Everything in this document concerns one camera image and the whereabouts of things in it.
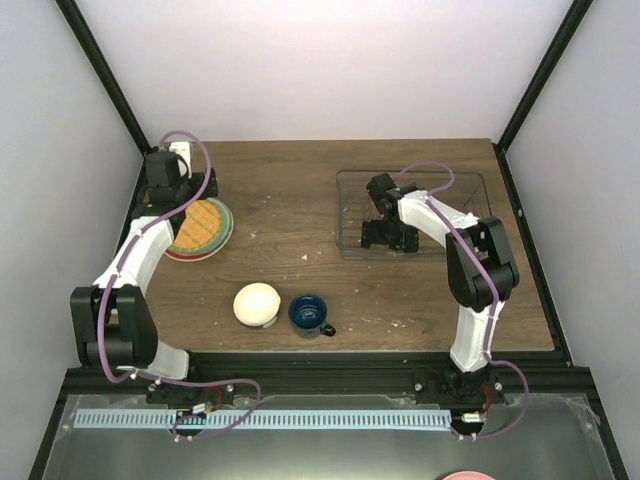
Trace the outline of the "woven bamboo plate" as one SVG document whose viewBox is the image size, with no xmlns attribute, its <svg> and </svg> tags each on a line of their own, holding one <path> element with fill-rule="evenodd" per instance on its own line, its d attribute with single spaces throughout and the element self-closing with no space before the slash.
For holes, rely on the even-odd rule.
<svg viewBox="0 0 640 480">
<path fill-rule="evenodd" d="M 199 200 L 186 209 L 184 220 L 171 249 L 195 252 L 210 246 L 224 226 L 223 214 L 212 200 Z"/>
</svg>

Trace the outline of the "cream ceramic bowl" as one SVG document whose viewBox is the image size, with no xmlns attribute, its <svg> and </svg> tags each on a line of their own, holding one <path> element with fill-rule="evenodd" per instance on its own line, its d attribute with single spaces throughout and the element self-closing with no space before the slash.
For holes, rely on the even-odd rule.
<svg viewBox="0 0 640 480">
<path fill-rule="evenodd" d="M 281 298 L 274 287 L 266 283 L 252 283 L 236 294 L 233 313 L 244 326 L 265 329 L 276 322 L 280 306 Z"/>
</svg>

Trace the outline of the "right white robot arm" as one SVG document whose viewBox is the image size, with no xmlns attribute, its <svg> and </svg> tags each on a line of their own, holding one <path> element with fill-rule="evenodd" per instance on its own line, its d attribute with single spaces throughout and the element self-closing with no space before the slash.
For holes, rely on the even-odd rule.
<svg viewBox="0 0 640 480">
<path fill-rule="evenodd" d="M 379 217 L 362 223 L 363 248 L 416 253 L 424 234 L 445 250 L 449 290 L 459 310 L 450 348 L 457 369 L 445 376 L 444 389 L 451 400 L 468 402 L 480 390 L 475 372 L 491 362 L 496 322 L 519 284 L 505 227 L 495 216 L 460 212 L 415 184 L 398 186 L 387 173 L 372 177 L 366 190 Z"/>
</svg>

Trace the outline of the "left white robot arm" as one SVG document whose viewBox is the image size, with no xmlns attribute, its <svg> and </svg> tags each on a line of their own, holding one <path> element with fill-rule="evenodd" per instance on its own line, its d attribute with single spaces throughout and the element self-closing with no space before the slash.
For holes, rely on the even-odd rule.
<svg viewBox="0 0 640 480">
<path fill-rule="evenodd" d="M 142 374 L 170 380 L 170 393 L 191 404 L 203 395 L 205 381 L 189 369 L 186 351 L 159 339 L 146 292 L 186 220 L 186 209 L 215 196 L 217 183 L 211 169 L 194 173 L 172 150 L 149 153 L 144 166 L 146 192 L 134 208 L 126 239 L 105 272 L 71 294 L 76 348 L 82 366 L 101 367 L 116 383 Z"/>
</svg>

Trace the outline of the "dark blue mug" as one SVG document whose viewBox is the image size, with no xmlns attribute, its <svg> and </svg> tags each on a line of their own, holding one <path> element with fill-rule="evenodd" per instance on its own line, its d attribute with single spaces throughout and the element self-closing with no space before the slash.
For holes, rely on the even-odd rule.
<svg viewBox="0 0 640 480">
<path fill-rule="evenodd" d="M 333 337 L 336 329 L 328 322 L 328 307 L 318 295 L 296 297 L 289 305 L 288 318 L 294 331 L 306 339 Z"/>
</svg>

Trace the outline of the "grey wire dish rack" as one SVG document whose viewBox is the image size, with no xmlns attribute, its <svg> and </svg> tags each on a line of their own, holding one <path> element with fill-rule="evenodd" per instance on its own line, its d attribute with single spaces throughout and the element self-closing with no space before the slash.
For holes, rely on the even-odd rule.
<svg viewBox="0 0 640 480">
<path fill-rule="evenodd" d="M 342 255 L 354 259 L 376 260 L 443 257 L 444 248 L 423 233 L 419 235 L 419 249 L 415 253 L 396 252 L 386 245 L 374 245 L 370 248 L 360 246 L 362 223 L 381 218 L 366 190 L 370 180 L 381 173 L 380 170 L 356 169 L 341 170 L 336 174 L 338 210 L 335 238 Z M 476 172 L 456 172 L 453 185 L 437 193 L 435 198 L 458 211 L 472 213 L 480 218 L 493 213 L 484 178 Z"/>
</svg>

